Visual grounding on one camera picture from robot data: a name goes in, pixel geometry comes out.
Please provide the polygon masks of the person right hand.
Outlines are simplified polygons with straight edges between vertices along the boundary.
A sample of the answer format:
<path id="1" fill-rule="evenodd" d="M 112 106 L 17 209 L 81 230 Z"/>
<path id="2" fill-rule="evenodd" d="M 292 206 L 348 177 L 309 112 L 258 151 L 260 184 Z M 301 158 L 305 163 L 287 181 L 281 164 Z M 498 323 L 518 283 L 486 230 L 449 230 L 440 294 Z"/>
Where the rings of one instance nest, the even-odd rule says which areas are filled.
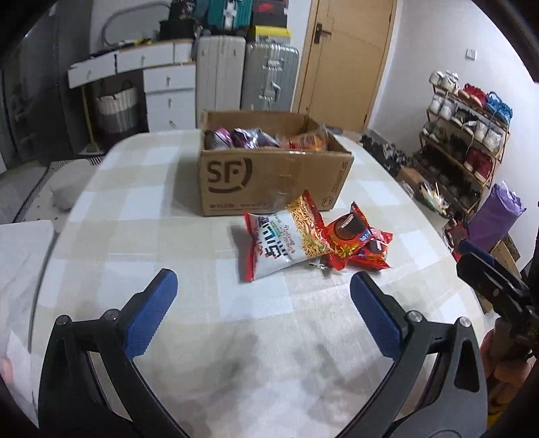
<path id="1" fill-rule="evenodd" d="M 494 362 L 490 356 L 493 332 L 494 330 L 490 330 L 483 338 L 480 355 L 485 376 L 493 376 L 501 384 L 501 389 L 493 399 L 499 405 L 506 405 L 512 401 L 519 389 L 524 385 L 531 371 L 531 364 L 528 361 Z"/>

